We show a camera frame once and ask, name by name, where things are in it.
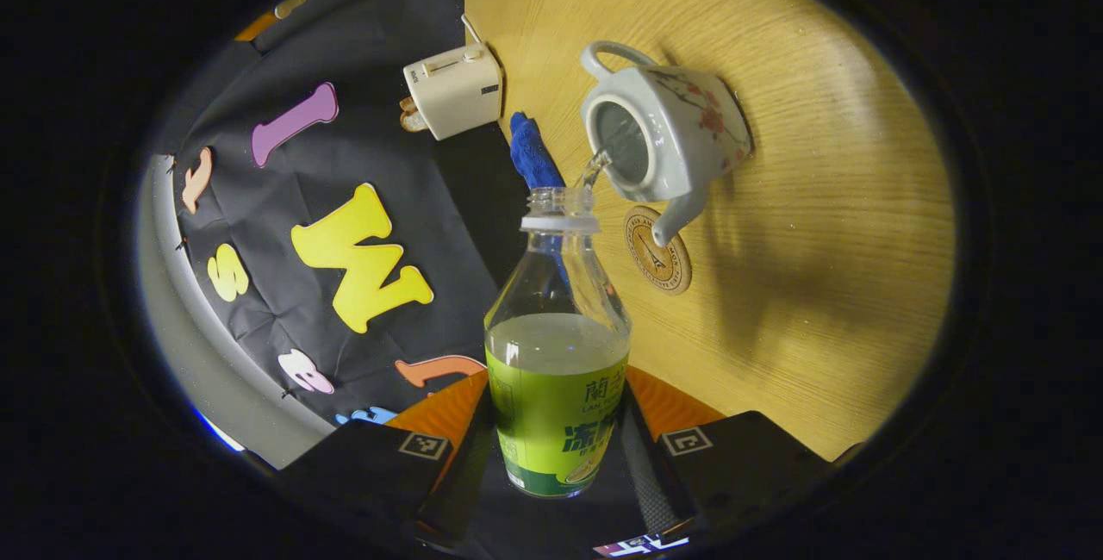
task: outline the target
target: wooden table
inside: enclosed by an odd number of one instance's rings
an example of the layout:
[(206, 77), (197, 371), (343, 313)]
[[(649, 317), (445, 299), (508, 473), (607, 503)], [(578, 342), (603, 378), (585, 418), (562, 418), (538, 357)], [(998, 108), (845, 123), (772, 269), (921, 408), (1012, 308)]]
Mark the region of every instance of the wooden table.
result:
[(727, 414), (756, 408), (826, 459), (866, 440), (928, 358), (954, 258), (934, 137), (877, 50), (815, 0), (465, 0), (465, 13), (505, 71), (505, 136), (527, 112), (568, 182), (590, 157), (587, 43), (724, 78), (757, 152), (682, 230), (687, 292), (645, 280), (622, 233), (632, 204), (608, 180), (596, 190), (632, 364)]

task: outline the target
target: cork coaster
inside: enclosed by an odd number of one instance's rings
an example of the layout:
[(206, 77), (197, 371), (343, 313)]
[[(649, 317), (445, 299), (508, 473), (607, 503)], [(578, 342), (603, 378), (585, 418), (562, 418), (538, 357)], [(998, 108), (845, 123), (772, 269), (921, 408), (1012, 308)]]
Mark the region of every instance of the cork coaster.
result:
[(693, 266), (682, 235), (674, 235), (666, 247), (655, 246), (651, 226), (654, 226), (658, 215), (651, 207), (632, 207), (624, 215), (624, 241), (644, 277), (665, 293), (678, 295), (689, 289)]

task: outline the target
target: teapot handle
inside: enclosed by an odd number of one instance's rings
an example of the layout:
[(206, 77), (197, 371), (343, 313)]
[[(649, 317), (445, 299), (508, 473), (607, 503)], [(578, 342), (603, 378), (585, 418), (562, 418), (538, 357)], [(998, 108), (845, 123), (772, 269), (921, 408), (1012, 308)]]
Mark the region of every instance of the teapot handle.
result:
[(590, 45), (582, 50), (582, 68), (590, 72), (590, 76), (595, 76), (598, 80), (602, 77), (612, 76), (612, 71), (608, 66), (603, 65), (601, 61), (598, 61), (598, 53), (611, 53), (617, 54), (619, 57), (627, 57), (631, 62), (635, 62), (638, 65), (658, 65), (657, 62), (651, 61), (647, 54), (642, 53), (639, 50), (632, 50), (630, 46), (622, 45), (617, 42), (592, 42)]

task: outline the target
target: teapot spout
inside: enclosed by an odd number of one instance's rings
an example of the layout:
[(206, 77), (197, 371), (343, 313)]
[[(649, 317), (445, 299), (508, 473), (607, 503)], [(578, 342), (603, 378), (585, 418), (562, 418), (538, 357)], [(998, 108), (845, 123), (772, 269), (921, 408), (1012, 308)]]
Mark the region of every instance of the teapot spout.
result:
[(655, 245), (665, 247), (671, 243), (671, 238), (693, 222), (702, 211), (705, 211), (705, 203), (708, 203), (708, 187), (689, 192), (686, 195), (678, 195), (666, 204), (661, 217), (651, 226), (651, 237), (655, 239)]

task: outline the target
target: blue towel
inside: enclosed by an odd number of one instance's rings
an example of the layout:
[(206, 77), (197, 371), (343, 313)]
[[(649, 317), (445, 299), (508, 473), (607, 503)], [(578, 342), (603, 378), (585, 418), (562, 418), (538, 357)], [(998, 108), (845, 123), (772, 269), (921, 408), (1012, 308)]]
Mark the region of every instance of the blue towel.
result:
[(528, 119), (524, 112), (513, 112), (510, 117), (510, 131), (513, 132), (512, 144), (510, 144), (510, 159), (513, 166), (525, 176), (528, 189), (532, 187), (564, 187), (563, 175), (559, 169), (555, 168), (548, 149), (544, 147), (544, 139), (536, 128), (536, 120)]

